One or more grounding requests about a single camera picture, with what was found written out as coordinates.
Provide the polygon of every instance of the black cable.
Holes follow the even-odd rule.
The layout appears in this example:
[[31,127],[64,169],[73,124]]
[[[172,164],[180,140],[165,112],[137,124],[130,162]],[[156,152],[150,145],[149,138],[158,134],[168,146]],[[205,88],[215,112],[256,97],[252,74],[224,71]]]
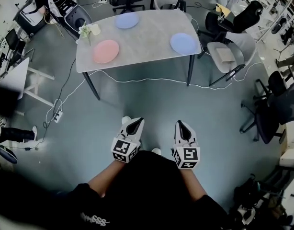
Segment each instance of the black cable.
[[70,34],[70,33],[68,32],[68,30],[67,30],[65,27],[63,27],[63,28],[64,28],[64,30],[68,33],[68,35],[70,35],[70,36],[72,37],[72,39],[74,39],[74,40],[76,41],[76,38],[74,38],[73,35]]
[[[67,84],[67,82],[68,82],[68,80],[69,80],[69,78],[70,78],[71,70],[72,70],[72,67],[74,66],[75,61],[76,61],[76,58],[74,59],[74,61],[73,61],[72,64],[71,64],[71,67],[70,67],[70,69],[69,69],[68,77],[67,77],[65,83],[63,84],[63,86],[62,86],[62,88],[61,88],[61,91],[60,91],[60,94],[59,94],[59,97],[58,97],[57,99],[60,99],[60,97],[61,97],[62,91],[63,91],[65,85]],[[53,112],[52,112],[52,117],[53,117],[53,118],[55,118],[55,115],[57,114],[57,113],[55,112],[55,108],[56,108],[56,106],[57,106],[57,102],[55,103],[55,105],[54,105],[54,107],[53,107],[53,109],[52,109],[52,110],[53,110]],[[4,146],[4,147],[7,147],[7,148],[16,148],[16,149],[23,149],[23,150],[26,150],[26,151],[30,151],[31,149],[35,149],[35,148],[37,148],[37,146],[38,146],[39,144],[41,144],[41,143],[44,142],[44,139],[45,139],[45,136],[46,136],[46,133],[47,133],[47,130],[48,130],[50,124],[51,124],[51,123],[49,123],[49,124],[46,123],[46,121],[43,122],[43,127],[45,128],[45,133],[44,133],[44,136],[43,136],[42,141],[40,141],[39,143],[37,143],[37,145],[36,145],[35,147],[33,147],[33,148],[17,148],[17,147],[7,147],[7,146]]]
[[208,8],[206,8],[206,7],[204,7],[200,2],[195,2],[195,5],[196,6],[186,6],[187,8],[203,8],[203,9],[206,9],[206,10],[214,10],[214,9],[208,9]]

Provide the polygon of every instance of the power strip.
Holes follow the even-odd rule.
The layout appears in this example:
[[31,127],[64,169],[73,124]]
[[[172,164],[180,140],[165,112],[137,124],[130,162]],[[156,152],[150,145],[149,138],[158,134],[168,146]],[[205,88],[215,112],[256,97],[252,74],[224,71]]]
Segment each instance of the power strip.
[[63,114],[62,111],[58,111],[58,113],[56,114],[56,117],[55,117],[55,119],[54,119],[54,121],[55,121],[56,123],[59,122],[59,120],[60,120],[61,117],[62,117],[62,114]]
[[98,3],[106,3],[106,2],[108,2],[108,0],[99,0]]

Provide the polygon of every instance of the forearm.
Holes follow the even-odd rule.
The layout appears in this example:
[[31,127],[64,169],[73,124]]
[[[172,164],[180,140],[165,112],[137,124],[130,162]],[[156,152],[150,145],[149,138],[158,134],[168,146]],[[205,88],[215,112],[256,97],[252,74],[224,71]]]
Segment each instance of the forearm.
[[114,160],[100,174],[89,181],[88,184],[90,188],[96,191],[100,196],[103,196],[111,182],[125,165],[126,164],[123,162]]
[[193,201],[197,201],[204,195],[207,195],[192,170],[181,169],[180,173]]

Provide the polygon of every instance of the white chair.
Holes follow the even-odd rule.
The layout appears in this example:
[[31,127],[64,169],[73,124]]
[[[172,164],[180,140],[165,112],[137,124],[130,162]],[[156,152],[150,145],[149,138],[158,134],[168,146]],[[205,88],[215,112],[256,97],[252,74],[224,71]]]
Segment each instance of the white chair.
[[156,10],[161,10],[164,5],[175,5],[173,9],[178,8],[180,5],[180,9],[185,13],[186,17],[189,21],[192,20],[192,16],[186,12],[186,3],[182,0],[154,0]]
[[214,85],[215,83],[221,81],[223,78],[229,76],[226,81],[231,79],[234,75],[236,75],[240,70],[246,67],[252,60],[254,54],[256,53],[256,41],[247,33],[243,34],[236,34],[227,32],[226,39],[232,41],[234,44],[238,46],[241,53],[243,54],[244,63],[237,65],[237,62],[230,61],[230,62],[223,62],[219,56],[217,51],[218,48],[228,48],[227,45],[220,43],[220,42],[211,42],[207,44],[207,49],[216,64],[217,68],[222,72],[225,73],[224,76],[217,79],[216,81],[210,83],[209,86]]

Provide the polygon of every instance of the paper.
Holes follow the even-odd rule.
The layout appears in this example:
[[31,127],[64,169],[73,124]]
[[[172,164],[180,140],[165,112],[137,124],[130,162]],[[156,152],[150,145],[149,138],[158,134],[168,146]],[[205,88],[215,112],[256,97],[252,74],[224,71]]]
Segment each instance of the paper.
[[235,61],[234,55],[230,48],[217,48],[216,49],[222,62]]

